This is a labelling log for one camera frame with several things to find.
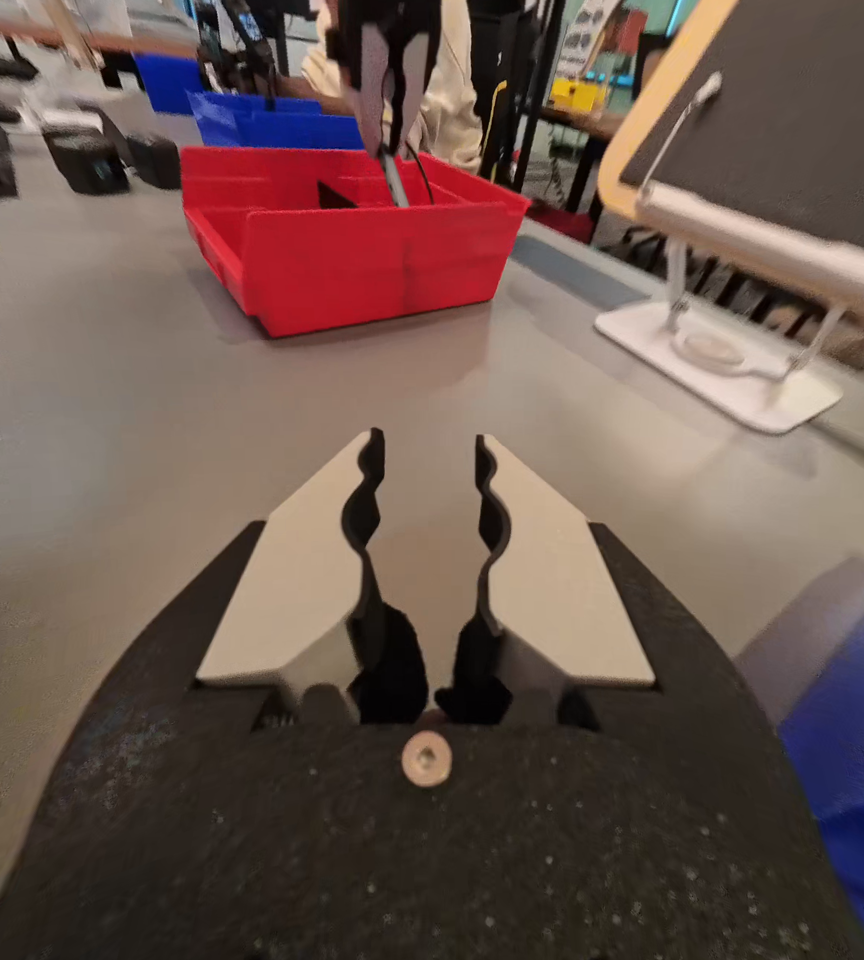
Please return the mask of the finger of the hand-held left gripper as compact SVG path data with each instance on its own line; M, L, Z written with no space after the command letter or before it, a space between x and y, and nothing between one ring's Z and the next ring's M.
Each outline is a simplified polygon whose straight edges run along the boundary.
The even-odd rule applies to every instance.
M434 68L434 44L426 30L390 42L390 153L401 154L420 112Z
M365 22L355 52L359 55L359 81L355 116L366 152L371 157L392 154L386 124L386 79L390 69L390 22Z

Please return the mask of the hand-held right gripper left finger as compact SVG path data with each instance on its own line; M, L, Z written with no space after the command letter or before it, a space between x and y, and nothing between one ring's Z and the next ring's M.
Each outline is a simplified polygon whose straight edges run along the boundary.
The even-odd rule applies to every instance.
M402 618L368 553L385 468L385 434L368 429L269 514L198 666L201 686L363 690L401 670Z

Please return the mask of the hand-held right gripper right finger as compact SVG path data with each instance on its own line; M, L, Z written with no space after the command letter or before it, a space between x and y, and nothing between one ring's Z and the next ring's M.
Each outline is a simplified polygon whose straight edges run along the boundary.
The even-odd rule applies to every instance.
M654 668L584 513L497 438L475 439L477 581L469 669L507 690L648 690Z

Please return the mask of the red storage bin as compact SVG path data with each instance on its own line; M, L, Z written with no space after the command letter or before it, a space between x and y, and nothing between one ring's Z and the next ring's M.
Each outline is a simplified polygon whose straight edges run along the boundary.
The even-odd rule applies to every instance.
M493 299L530 202L430 154L396 168L397 207L362 150L184 147L190 234L274 339Z

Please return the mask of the dark grey desk hatch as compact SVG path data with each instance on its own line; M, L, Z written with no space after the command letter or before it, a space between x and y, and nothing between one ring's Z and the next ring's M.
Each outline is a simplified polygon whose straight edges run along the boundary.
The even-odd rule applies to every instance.
M648 300L650 297L628 283L589 265L550 244L520 235L511 258L546 282L568 292L604 313Z

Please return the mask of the blue background bins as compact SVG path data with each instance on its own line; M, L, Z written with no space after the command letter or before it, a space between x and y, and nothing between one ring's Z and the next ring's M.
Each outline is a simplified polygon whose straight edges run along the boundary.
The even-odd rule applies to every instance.
M326 114L316 100L211 92L204 89L193 59L136 54L134 60L153 110L192 116L204 146L364 150L356 120Z

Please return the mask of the yellow plastic bin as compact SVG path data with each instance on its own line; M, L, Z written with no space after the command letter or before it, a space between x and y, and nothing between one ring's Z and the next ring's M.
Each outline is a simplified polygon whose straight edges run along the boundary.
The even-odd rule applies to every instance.
M558 77L551 86L548 103L559 111L588 114L602 111L607 98L608 89L602 83Z

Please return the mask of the red bag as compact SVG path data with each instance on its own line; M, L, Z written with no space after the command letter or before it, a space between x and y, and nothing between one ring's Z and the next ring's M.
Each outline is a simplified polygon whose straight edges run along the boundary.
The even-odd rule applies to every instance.
M535 199L526 211L526 217L547 229L588 246L592 243L597 226L597 216L589 212L569 212Z

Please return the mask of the black box device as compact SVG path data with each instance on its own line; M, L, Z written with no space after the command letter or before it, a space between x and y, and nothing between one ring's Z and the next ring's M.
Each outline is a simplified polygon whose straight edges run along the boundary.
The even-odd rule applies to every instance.
M160 134L136 131L126 136L126 147L141 181L160 190L181 190L181 160L174 141Z
M92 129L46 129L43 139L57 171L81 196L130 192L126 166L113 143Z

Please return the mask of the white board stand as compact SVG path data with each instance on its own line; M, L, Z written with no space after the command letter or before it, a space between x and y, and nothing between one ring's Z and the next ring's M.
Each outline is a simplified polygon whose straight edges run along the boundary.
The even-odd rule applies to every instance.
M635 196L636 214L655 220L668 239L665 300L601 314L594 329L739 425L779 436L842 397L839 388L807 368L846 308L864 300L864 247L731 210L655 178L682 126L718 97L722 85L723 74L716 71L693 94ZM798 279L829 287L838 298L825 311L813 341L795 354L778 354L716 324L686 293L688 234L712 246L732 247L772 270L792 268Z

